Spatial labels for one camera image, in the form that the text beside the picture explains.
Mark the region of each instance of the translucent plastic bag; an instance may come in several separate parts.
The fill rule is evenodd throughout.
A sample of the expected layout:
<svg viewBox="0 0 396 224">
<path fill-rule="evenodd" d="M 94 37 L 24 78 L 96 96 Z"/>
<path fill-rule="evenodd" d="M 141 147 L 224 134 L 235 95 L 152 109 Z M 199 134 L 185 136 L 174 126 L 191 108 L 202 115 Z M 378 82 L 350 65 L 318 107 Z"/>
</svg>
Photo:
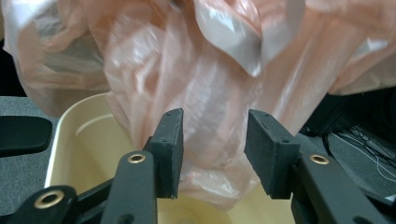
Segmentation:
<svg viewBox="0 0 396 224">
<path fill-rule="evenodd" d="M 258 15 L 280 3 L 268 1 L 268 7 L 258 7 L 264 1 L 244 2 L 254 6 Z M 185 158 L 180 189 L 222 208 L 232 206 L 257 184 L 243 153 L 248 110 L 267 111 L 296 134 L 337 77 L 362 55 L 375 52 L 357 53 L 369 37 L 366 27 L 307 7 L 297 36 L 271 57 L 265 57 L 265 50 L 256 53 L 260 66 L 253 68 L 259 69 L 249 70 L 244 57 L 235 58 L 233 53 L 244 52 L 241 42 L 254 46 L 256 41 L 233 35 L 249 35 L 241 23 L 251 18 L 240 18 L 230 7 L 224 15 L 225 2 L 211 2 L 224 10 L 216 14 L 210 9 L 210 19 L 230 30 L 242 30 L 240 34 L 232 35 L 224 27 L 213 29 L 214 35 L 206 34 L 211 30 L 203 30 L 196 18 L 201 7 L 213 7 L 204 5 L 206 1 L 187 2 L 179 10 L 139 3 L 140 8 L 125 6 L 117 13 L 108 40 L 106 76 L 112 92 L 108 102 L 137 148 L 154 131 L 162 113 L 183 107 Z M 285 21 L 286 2 L 282 4 L 284 10 L 266 19 Z M 276 38 L 271 40 L 275 45 Z"/>
<path fill-rule="evenodd" d="M 103 58 L 78 1 L 2 1 L 5 50 L 26 94 L 60 117 L 77 101 L 109 90 Z"/>
<path fill-rule="evenodd" d="M 391 73 L 396 52 L 393 0 L 69 1 L 60 0 L 56 10 L 50 1 L 18 26 L 17 34 L 6 33 L 16 37 L 7 49 L 19 63 L 28 94 L 49 111 L 64 103 L 46 100 L 53 97 L 47 91 L 53 83 L 35 75 L 48 70 L 42 69 L 46 63 L 27 62 L 24 55 L 33 54 L 25 51 L 58 55 L 86 40 L 73 52 L 85 52 L 81 60 L 103 55 L 111 89 L 108 103 L 135 148 L 142 148 L 162 113 L 184 108 L 179 188 L 223 209 L 258 183 L 243 153 L 250 108 L 271 113 L 296 134 L 327 91 L 345 94 L 396 84 Z M 3 9 L 21 4 L 3 0 Z M 62 25 L 40 16 L 53 11 Z M 37 30 L 46 29 L 40 27 L 62 29 L 50 29 L 50 38 L 43 38 Z M 61 58 L 54 61 L 70 65 Z M 78 69 L 99 71 L 102 61 L 93 62 L 98 63 Z M 381 69 L 385 72 L 375 73 Z M 52 72 L 45 78 L 62 80 L 57 91 L 73 78 L 82 89 L 106 87 L 102 73 L 92 79 L 75 74 L 84 76 Z"/>
</svg>

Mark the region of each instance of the pink plastic bag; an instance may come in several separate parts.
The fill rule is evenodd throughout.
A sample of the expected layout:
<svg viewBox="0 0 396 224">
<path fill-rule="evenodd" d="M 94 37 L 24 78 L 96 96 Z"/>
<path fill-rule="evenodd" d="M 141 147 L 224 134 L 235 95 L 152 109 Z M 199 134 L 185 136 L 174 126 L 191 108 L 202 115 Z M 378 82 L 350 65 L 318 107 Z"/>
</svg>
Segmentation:
<svg viewBox="0 0 396 224">
<path fill-rule="evenodd" d="M 56 10 L 41 7 L 18 32 L 6 33 L 16 36 L 7 50 L 29 96 L 59 113 L 64 102 L 78 100 L 75 92 L 104 90 L 104 69 L 108 103 L 135 148 L 165 111 L 182 107 L 180 191 L 219 208 L 232 207 L 258 183 L 243 153 L 250 108 L 271 113 L 296 134 L 328 91 L 396 85 L 393 0 L 69 1 L 60 0 Z M 27 4 L 17 2 L 3 0 L 3 9 Z M 62 19 L 51 23 L 48 16 Z M 53 27 L 63 29 L 45 37 Z M 53 65 L 74 64 L 61 57 L 72 50 L 96 63 L 58 76 Z M 46 66 L 42 58 L 52 55 L 56 60 Z M 103 55 L 104 68 L 95 55 Z M 69 101 L 52 89 L 67 92 Z"/>
</svg>

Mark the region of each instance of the gray floor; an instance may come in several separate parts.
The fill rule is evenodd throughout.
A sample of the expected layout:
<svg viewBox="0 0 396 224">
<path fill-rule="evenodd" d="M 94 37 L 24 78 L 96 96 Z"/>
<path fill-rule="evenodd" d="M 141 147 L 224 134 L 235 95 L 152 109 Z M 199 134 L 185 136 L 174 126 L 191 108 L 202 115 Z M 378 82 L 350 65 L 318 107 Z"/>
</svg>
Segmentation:
<svg viewBox="0 0 396 224">
<path fill-rule="evenodd" d="M 45 116 L 27 98 L 0 97 L 0 116 L 4 115 L 47 118 L 53 123 L 53 131 L 58 121 Z M 302 144 L 302 152 L 326 155 L 320 138 L 302 134 L 296 138 Z M 396 193 L 396 184 L 379 175 L 375 162 L 335 135 L 330 135 L 329 142 L 332 154 L 359 187 L 382 197 Z M 15 212 L 28 196 L 43 188 L 49 157 L 50 150 L 46 150 L 39 154 L 0 159 L 0 216 Z"/>
<path fill-rule="evenodd" d="M 49 119 L 54 133 L 58 122 L 57 119 L 47 117 L 25 97 L 0 96 L 0 116 L 5 115 Z M 49 158 L 50 150 L 31 155 L 0 158 L 0 216 L 15 212 L 27 197 L 43 189 Z"/>
</svg>

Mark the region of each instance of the plastic bin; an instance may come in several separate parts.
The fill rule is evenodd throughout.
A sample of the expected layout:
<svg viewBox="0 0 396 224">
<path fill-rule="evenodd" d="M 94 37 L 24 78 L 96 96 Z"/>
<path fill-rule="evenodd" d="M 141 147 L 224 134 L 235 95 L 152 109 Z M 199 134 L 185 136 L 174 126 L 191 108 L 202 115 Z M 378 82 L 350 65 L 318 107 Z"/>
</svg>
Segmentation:
<svg viewBox="0 0 396 224">
<path fill-rule="evenodd" d="M 61 117 L 49 160 L 46 187 L 69 185 L 78 193 L 112 178 L 122 155 L 133 149 L 127 133 L 114 120 L 106 95 L 84 99 Z M 160 224 L 294 223 L 290 201 L 272 201 L 261 186 L 228 212 L 179 194 L 158 199 Z"/>
</svg>

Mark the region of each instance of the robotic claw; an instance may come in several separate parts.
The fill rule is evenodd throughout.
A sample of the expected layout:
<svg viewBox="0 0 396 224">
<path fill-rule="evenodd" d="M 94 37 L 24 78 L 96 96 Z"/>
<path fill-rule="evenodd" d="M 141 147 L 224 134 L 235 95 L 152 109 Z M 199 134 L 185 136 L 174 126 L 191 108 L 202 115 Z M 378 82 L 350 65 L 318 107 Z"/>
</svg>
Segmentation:
<svg viewBox="0 0 396 224">
<path fill-rule="evenodd" d="M 142 151 L 124 155 L 113 179 L 76 195 L 54 186 L 27 199 L 15 223 L 157 223 L 157 198 L 177 197 L 183 110 L 166 112 Z M 291 199 L 296 223 L 390 223 L 396 205 L 363 194 L 332 158 L 305 155 L 271 115 L 249 110 L 245 153 L 272 199 Z"/>
</svg>

